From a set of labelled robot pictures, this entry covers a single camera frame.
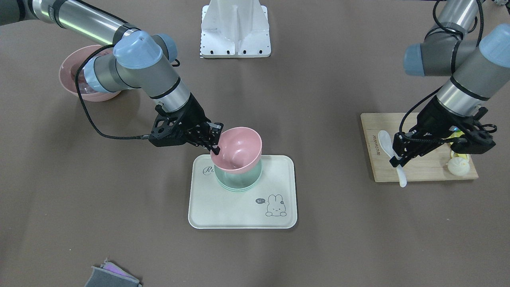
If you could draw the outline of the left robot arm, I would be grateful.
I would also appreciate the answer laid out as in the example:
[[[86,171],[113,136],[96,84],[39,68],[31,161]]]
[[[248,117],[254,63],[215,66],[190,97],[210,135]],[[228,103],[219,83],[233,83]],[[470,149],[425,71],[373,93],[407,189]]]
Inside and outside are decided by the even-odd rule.
[[[390,159],[405,166],[437,147],[451,144],[458,154],[483,154],[494,147],[496,126],[483,125],[483,107],[509,81],[509,25],[499,24],[485,37],[481,0],[449,0],[422,43],[409,46],[404,69],[412,76],[449,76],[438,90],[426,96],[427,105],[408,132],[394,136]],[[477,40],[466,40],[475,19]]]

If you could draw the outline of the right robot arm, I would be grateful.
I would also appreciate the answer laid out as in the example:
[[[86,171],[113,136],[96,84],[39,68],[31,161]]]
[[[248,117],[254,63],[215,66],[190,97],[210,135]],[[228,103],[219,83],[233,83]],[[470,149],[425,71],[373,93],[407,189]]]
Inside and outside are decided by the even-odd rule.
[[[93,90],[115,93],[142,89],[155,102],[158,115],[151,132],[141,136],[108,136],[118,140],[148,140],[167,147],[189,143],[215,155],[223,124],[211,122],[175,71],[175,42],[166,34],[148,34],[136,25],[82,0],[2,0],[1,25],[25,20],[55,23],[102,47],[78,67],[74,85],[84,73]]]

